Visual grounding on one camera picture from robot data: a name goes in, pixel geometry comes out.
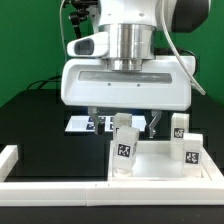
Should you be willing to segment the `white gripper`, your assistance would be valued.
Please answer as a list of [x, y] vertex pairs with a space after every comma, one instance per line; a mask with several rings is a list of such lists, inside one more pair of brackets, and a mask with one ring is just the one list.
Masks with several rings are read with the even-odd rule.
[[139, 71], [111, 71], [104, 55], [109, 34], [97, 33], [67, 45], [61, 98], [67, 105], [88, 106], [95, 133], [104, 134], [96, 107], [154, 109], [145, 113], [145, 136], [153, 138], [161, 110], [184, 111], [191, 105], [191, 84], [174, 56], [146, 60]]

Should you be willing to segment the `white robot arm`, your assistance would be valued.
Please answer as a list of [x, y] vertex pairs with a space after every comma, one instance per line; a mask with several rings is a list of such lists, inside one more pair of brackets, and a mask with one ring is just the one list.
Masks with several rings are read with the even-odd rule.
[[184, 111], [191, 90], [203, 88], [194, 79], [196, 60], [172, 48], [157, 56], [158, 31], [192, 32], [208, 17], [211, 0], [73, 0], [79, 17], [89, 16], [94, 33], [67, 45], [71, 59], [62, 73], [61, 98], [67, 105], [86, 106], [95, 132], [104, 132], [97, 109], [149, 109], [149, 136], [164, 110]]

